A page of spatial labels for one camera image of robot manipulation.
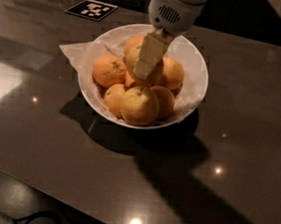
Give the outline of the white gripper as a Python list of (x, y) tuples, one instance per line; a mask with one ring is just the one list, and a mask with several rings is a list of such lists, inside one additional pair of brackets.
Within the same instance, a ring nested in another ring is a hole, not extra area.
[(207, 0), (151, 0), (148, 16), (155, 30), (147, 33), (140, 46), (134, 74), (143, 81), (161, 61), (173, 36), (186, 33), (201, 14)]

